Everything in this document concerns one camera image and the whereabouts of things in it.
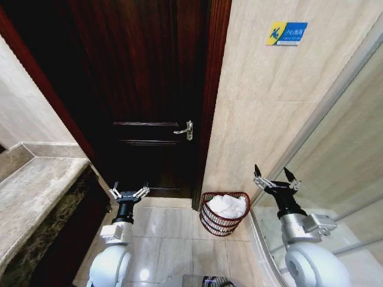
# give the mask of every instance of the door handle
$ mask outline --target door handle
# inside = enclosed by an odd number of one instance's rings
[[[186,133],[186,139],[188,141],[191,141],[193,139],[193,122],[187,121],[186,122],[186,129],[184,130],[175,130],[173,133],[176,135],[179,135],[181,133]]]

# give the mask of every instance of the glass panel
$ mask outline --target glass panel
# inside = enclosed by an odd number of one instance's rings
[[[383,243],[379,243],[339,256],[350,274],[352,287],[383,286],[382,254]]]
[[[383,243],[354,250],[383,238],[382,93],[380,46],[287,165],[302,180],[295,198],[307,213],[342,218],[320,245],[332,252],[352,249],[339,258],[353,286],[383,286]],[[286,178],[282,173],[276,180]],[[279,248],[281,224],[273,197],[264,194],[253,209],[277,267],[294,286],[285,269],[285,249]]]

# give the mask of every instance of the blue sign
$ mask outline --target blue sign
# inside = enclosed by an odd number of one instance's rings
[[[274,22],[266,45],[298,45],[307,22]]]

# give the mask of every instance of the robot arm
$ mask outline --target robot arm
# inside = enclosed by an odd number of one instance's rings
[[[120,287],[129,268],[131,254],[127,246],[132,235],[133,207],[145,197],[150,189],[147,186],[139,191],[117,191],[118,182],[110,193],[119,203],[117,216],[111,225],[104,225],[100,237],[107,246],[93,260],[89,271],[87,287]]]
[[[278,205],[278,218],[282,224],[282,240],[286,247],[285,262],[297,287],[350,287],[347,269],[327,249],[314,243],[322,241],[337,227],[327,215],[310,214],[300,208],[294,199],[300,181],[284,168],[288,182],[262,178],[255,166],[254,182],[266,193],[274,196]]]

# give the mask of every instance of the red wire basket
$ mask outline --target red wire basket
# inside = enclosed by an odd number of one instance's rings
[[[238,199],[240,196],[245,197],[245,214],[239,218],[229,219],[217,215],[209,208],[207,205],[208,201],[210,201],[214,196],[224,196],[225,194],[235,197],[236,199]],[[247,193],[204,193],[202,194],[202,209],[201,213],[199,214],[199,219],[201,220],[203,227],[205,227],[205,229],[211,234],[216,236],[228,236],[234,232],[238,224],[247,215],[249,210],[250,199]]]

